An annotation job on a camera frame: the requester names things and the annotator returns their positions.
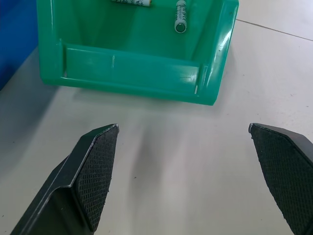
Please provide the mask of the green plastic storage bin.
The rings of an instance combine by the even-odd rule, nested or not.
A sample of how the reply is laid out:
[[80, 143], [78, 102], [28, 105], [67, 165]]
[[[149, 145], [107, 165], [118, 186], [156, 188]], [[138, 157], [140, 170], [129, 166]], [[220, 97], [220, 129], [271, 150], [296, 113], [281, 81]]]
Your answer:
[[239, 0], [185, 0], [184, 33], [177, 1], [37, 0], [43, 82], [213, 105]]

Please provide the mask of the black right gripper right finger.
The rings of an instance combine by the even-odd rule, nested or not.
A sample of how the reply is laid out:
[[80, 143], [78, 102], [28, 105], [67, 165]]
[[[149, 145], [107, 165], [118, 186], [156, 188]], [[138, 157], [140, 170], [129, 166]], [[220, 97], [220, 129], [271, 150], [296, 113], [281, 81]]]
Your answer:
[[248, 131], [267, 187], [291, 231], [313, 235], [313, 143], [260, 123], [251, 123]]

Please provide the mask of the blue plastic bin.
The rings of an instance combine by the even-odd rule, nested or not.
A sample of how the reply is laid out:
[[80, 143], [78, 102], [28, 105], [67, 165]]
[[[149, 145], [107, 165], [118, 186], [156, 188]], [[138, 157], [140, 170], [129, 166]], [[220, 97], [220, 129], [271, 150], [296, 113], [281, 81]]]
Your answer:
[[37, 45], [36, 0], [0, 0], [0, 90]]

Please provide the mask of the white green AA battery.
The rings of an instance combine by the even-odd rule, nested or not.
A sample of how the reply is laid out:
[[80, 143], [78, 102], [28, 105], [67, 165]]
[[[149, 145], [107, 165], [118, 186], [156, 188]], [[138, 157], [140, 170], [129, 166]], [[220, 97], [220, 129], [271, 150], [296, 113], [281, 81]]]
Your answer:
[[176, 3], [176, 16], [174, 29], [177, 33], [184, 33], [187, 29], [185, 0], [178, 0]]
[[150, 7], [152, 0], [111, 0], [117, 3], [132, 4], [137, 6]]

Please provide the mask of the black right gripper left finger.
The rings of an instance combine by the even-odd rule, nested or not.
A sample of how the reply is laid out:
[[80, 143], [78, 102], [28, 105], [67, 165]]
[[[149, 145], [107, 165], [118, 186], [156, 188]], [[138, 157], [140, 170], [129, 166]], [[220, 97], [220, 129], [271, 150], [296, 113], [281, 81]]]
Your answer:
[[11, 235], [94, 235], [109, 192], [119, 127], [81, 136], [47, 177]]

